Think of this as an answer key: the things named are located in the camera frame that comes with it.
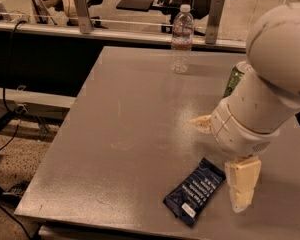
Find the person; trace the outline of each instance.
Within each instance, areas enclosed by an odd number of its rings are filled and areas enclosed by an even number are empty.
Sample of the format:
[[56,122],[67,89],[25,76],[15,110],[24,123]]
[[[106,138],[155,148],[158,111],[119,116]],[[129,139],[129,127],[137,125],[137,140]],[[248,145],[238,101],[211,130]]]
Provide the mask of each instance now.
[[60,5],[65,15],[69,18],[68,25],[78,25],[77,11],[74,0],[36,0],[36,8],[33,6],[33,13],[37,22],[47,23],[49,12],[47,9],[55,7],[56,10],[60,10]]

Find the bottle cap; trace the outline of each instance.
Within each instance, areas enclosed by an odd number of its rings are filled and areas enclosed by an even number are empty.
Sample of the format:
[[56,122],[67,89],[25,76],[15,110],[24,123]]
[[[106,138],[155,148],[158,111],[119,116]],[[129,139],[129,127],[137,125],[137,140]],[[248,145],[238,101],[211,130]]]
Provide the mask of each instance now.
[[190,10],[191,10],[190,4],[182,4],[180,6],[181,12],[190,12]]

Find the floor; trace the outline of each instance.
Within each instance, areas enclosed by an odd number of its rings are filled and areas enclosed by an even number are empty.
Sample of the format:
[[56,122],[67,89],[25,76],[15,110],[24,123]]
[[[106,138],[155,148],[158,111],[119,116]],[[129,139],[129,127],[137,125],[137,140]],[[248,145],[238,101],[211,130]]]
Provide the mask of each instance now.
[[[7,12],[12,13],[12,18],[25,17],[30,23],[35,24],[32,18],[30,0],[0,0]],[[102,5],[90,8],[90,15],[99,15],[103,25],[108,28],[118,28],[125,31],[158,31],[162,22],[167,22],[168,17],[160,12],[149,13],[116,10],[115,6],[120,0],[104,0]],[[269,9],[284,2],[300,0],[227,0],[220,27],[220,38],[245,40],[252,24]],[[51,15],[58,25],[64,25],[67,19],[63,12],[50,9]],[[196,22],[196,28],[204,29],[206,20]],[[7,143],[16,129],[18,120],[11,121],[0,132],[0,147]],[[16,137],[0,152],[0,186],[8,190],[11,186],[22,182],[31,181],[45,152],[49,149],[55,134],[57,124],[50,124],[50,130],[42,135],[38,124],[34,120],[22,120]],[[5,207],[13,214],[13,208]],[[18,218],[28,230],[34,234],[38,225],[26,218]],[[21,227],[0,210],[0,240],[27,239]]]

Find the metal bracket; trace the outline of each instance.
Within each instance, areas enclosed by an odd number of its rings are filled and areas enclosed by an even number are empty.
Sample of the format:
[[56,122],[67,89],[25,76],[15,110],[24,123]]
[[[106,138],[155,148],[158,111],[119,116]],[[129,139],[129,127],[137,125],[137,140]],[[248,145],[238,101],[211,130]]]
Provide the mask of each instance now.
[[224,2],[225,0],[211,1],[208,25],[205,36],[206,44],[215,44],[217,41]]
[[79,21],[79,29],[82,34],[88,34],[92,32],[93,26],[90,20],[88,5],[86,0],[74,0],[78,21]]

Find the speckled floor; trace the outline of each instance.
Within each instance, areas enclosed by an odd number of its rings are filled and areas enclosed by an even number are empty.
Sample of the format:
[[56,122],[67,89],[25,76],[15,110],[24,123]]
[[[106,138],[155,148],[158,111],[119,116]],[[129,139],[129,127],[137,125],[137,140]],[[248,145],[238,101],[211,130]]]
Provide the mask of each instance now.
[[[223,26],[221,36],[225,38],[243,40],[246,37],[248,28],[264,12],[276,5],[282,4],[284,0],[237,0],[228,1],[223,14]],[[23,11],[29,13],[29,0],[4,0],[4,5],[9,12]],[[139,13],[129,13],[115,10],[119,0],[104,0],[102,6],[96,8],[99,15],[106,17],[112,15],[111,19],[125,18],[126,20],[137,21]],[[144,15],[146,21],[159,20],[157,12],[149,17]],[[0,133],[0,147],[7,143],[13,135],[18,121],[11,121]],[[35,174],[44,154],[49,149],[55,134],[58,131],[57,125],[50,125],[50,131],[42,138],[40,129],[34,121],[22,121],[14,140],[0,152],[0,186],[8,190],[11,186],[22,182],[30,181]],[[19,218],[30,234],[33,234],[38,225],[26,218]],[[23,240],[27,239],[18,224],[12,221],[0,210],[0,240]]]

